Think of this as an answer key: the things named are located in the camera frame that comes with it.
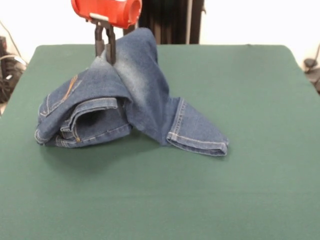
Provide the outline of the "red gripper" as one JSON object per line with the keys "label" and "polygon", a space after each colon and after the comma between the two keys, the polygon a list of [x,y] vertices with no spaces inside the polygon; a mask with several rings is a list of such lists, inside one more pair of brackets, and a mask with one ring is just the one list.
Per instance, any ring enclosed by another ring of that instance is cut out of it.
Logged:
{"label": "red gripper", "polygon": [[[114,65],[116,62],[116,36],[114,27],[127,29],[135,25],[142,11],[141,0],[72,0],[74,12],[87,21],[109,22],[104,28],[108,37],[106,60]],[[104,51],[102,33],[104,28],[99,22],[95,24],[95,55]]]}

